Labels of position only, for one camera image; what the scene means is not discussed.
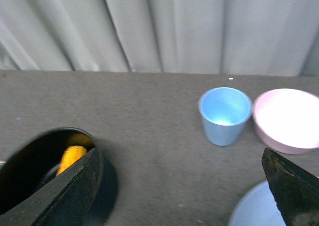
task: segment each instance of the yellow corn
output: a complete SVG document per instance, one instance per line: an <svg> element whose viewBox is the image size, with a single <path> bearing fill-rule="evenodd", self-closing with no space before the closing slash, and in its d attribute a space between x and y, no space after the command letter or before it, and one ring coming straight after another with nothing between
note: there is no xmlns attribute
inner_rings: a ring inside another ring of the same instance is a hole
<svg viewBox="0 0 319 226"><path fill-rule="evenodd" d="M73 165L76 161L78 161L83 155L87 153L87 150L83 146L70 146L64 151L62 156L60 168L56 175L58 176L71 165Z"/></svg>

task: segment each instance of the white curtain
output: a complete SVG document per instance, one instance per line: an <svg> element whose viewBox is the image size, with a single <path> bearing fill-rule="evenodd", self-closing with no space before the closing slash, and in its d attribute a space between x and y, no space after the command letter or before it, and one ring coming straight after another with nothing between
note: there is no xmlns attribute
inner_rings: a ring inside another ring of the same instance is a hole
<svg viewBox="0 0 319 226"><path fill-rule="evenodd" d="M0 68L319 75L319 0L0 0Z"/></svg>

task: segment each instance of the black pot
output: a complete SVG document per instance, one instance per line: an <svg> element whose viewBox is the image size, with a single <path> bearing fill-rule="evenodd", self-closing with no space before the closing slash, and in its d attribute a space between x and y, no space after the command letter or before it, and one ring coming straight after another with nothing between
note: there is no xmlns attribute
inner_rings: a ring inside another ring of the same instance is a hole
<svg viewBox="0 0 319 226"><path fill-rule="evenodd" d="M73 145L84 146L88 153L56 177L64 151ZM107 182L103 189L102 181ZM0 169L0 225L81 225L90 221L86 213L105 190L109 191L105 207L110 211L117 177L93 137L81 129L54 129L26 144Z"/></svg>

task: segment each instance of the curtain fold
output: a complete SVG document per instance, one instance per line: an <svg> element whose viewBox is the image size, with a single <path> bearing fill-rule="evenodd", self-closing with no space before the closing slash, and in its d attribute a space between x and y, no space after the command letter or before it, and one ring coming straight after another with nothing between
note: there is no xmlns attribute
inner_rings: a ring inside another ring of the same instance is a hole
<svg viewBox="0 0 319 226"><path fill-rule="evenodd" d="M318 0L0 0L0 68L319 75Z"/></svg>

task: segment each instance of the pink bowl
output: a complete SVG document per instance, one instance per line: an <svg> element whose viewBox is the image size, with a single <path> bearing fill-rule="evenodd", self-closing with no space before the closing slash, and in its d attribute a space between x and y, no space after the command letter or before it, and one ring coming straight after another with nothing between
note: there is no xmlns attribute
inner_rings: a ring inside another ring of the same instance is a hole
<svg viewBox="0 0 319 226"><path fill-rule="evenodd" d="M255 131L268 147L285 154L319 148L319 98L295 89L276 89L254 102Z"/></svg>

